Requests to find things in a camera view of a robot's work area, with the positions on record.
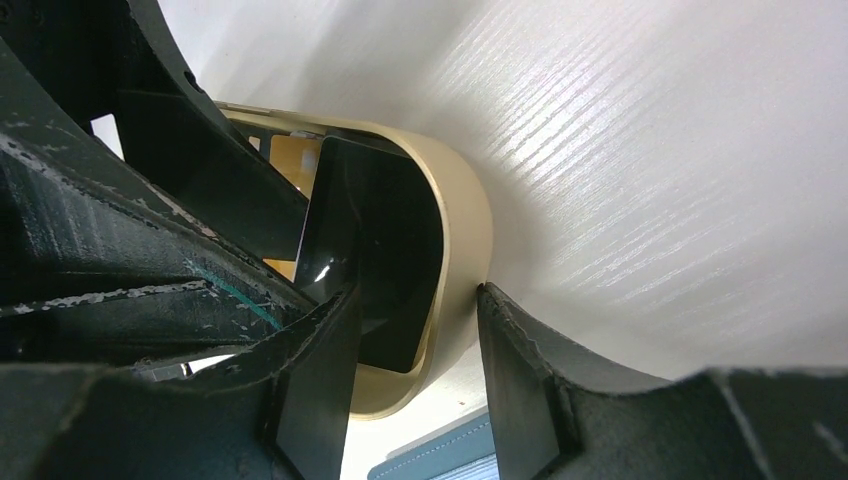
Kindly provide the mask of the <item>blue leather card holder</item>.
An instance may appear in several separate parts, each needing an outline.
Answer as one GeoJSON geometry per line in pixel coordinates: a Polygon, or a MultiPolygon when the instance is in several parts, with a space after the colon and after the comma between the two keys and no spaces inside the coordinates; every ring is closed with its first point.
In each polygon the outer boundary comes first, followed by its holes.
{"type": "Polygon", "coordinates": [[[499,479],[489,412],[431,432],[373,467],[367,479],[499,479]]]}

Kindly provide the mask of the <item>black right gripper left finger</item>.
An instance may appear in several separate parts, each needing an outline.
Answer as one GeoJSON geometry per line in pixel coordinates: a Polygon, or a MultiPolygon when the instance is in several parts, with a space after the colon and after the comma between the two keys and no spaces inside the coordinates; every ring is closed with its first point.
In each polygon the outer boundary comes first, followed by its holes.
{"type": "Polygon", "coordinates": [[[336,479],[359,289],[183,380],[93,364],[1,370],[5,479],[336,479]]]}

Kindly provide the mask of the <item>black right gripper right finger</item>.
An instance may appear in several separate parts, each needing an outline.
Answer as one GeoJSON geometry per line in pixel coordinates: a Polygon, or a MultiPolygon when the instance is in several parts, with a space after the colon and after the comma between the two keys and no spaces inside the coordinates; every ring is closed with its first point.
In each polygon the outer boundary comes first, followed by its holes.
{"type": "Polygon", "coordinates": [[[504,479],[843,479],[847,371],[709,368],[668,381],[477,290],[504,479]]]}

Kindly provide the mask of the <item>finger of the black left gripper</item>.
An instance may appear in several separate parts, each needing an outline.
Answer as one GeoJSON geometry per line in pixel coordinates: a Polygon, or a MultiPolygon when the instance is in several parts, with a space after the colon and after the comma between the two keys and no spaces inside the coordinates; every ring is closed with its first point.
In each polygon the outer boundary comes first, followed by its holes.
{"type": "Polygon", "coordinates": [[[1,49],[1,360],[240,348],[314,304],[118,159],[1,49]]]}
{"type": "Polygon", "coordinates": [[[125,160],[258,258],[296,257],[307,201],[200,87],[155,1],[102,1],[99,27],[125,160]]]}

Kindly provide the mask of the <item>black card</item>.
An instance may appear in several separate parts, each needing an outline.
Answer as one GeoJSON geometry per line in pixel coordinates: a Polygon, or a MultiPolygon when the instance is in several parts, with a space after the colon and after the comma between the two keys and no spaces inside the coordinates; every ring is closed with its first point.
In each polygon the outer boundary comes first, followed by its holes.
{"type": "Polygon", "coordinates": [[[319,303],[345,283],[358,283],[360,363],[412,370],[443,246],[435,195],[408,154],[381,140],[323,139],[294,283],[319,303]]]}

